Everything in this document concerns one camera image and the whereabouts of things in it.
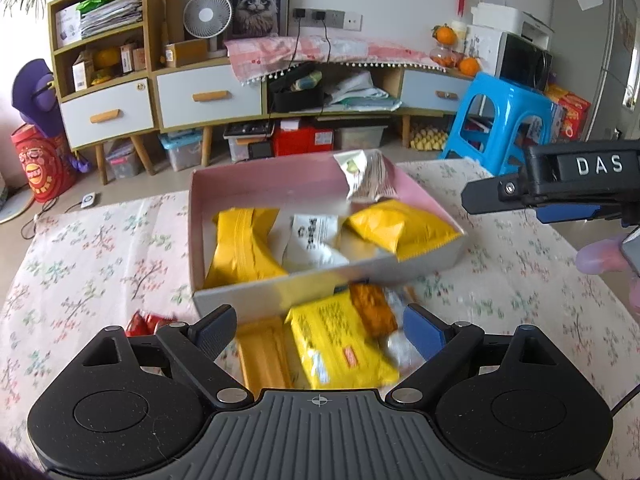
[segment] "orange fruit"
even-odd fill
[[[478,63],[478,60],[475,57],[465,57],[465,59],[460,61],[458,69],[464,75],[476,77],[478,72],[480,72],[480,63]]]
[[[458,41],[456,33],[448,25],[442,27],[435,27],[433,29],[433,37],[441,44],[452,46]]]

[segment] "wooden drawer handle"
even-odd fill
[[[460,97],[458,96],[458,94],[454,92],[443,92],[441,90],[436,90],[436,95],[440,99],[448,99],[450,101],[460,101]]]
[[[120,116],[120,109],[111,110],[109,112],[104,112],[97,115],[92,115],[89,117],[91,124],[105,123],[106,121],[113,121]]]
[[[194,94],[193,100],[197,103],[207,103],[209,101],[219,101],[220,99],[227,99],[229,96],[229,90],[219,90],[217,92],[203,92],[202,94]]]

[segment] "red cylindrical container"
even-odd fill
[[[47,138],[32,124],[11,134],[15,151],[38,202],[46,202],[73,186],[76,172],[68,163],[66,137]]]

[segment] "red box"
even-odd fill
[[[545,95],[566,110],[560,126],[560,136],[569,140],[580,140],[591,103],[558,85],[549,85]]]
[[[287,131],[278,126],[273,136],[275,156],[330,152],[333,149],[333,130],[318,130],[312,126],[302,126],[297,130]]]

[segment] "yellow snack package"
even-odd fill
[[[403,262],[439,249],[460,236],[436,215],[387,200],[351,215],[345,225]]]
[[[271,256],[267,236],[278,216],[278,209],[228,209],[213,221],[218,226],[218,244],[205,288],[268,280],[285,276]]]
[[[314,390],[377,388],[399,381],[382,352],[366,342],[367,331],[349,291],[289,311],[293,338]]]

